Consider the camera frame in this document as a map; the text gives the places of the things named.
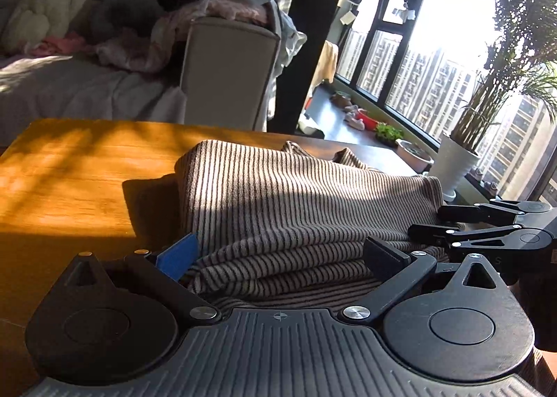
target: metal screw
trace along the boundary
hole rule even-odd
[[[371,312],[369,312],[368,308],[361,305],[351,305],[343,310],[343,314],[354,320],[362,320],[364,318],[368,318]]]
[[[213,307],[209,307],[207,305],[199,305],[189,311],[189,314],[197,320],[210,320],[211,318],[215,318],[218,312]]]

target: red pot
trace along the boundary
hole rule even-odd
[[[366,130],[375,130],[375,128],[377,127],[377,124],[379,123],[379,121],[376,121],[372,117],[369,117],[368,112],[366,110],[361,109],[361,108],[356,113],[356,119],[361,119],[362,120]]]

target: wooden table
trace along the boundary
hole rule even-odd
[[[41,120],[0,157],[0,395],[37,378],[24,328],[79,251],[103,259],[171,244],[178,230],[174,163],[200,141],[268,149],[296,141],[330,159],[349,147],[386,173],[413,175],[392,150],[152,122]]]

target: beige armrest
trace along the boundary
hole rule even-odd
[[[261,130],[278,46],[279,37],[259,26],[220,18],[193,22],[180,80],[185,124]]]

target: white stuffed animal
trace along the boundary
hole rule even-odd
[[[2,34],[4,51],[15,54],[47,36],[62,38],[86,0],[19,0]]]

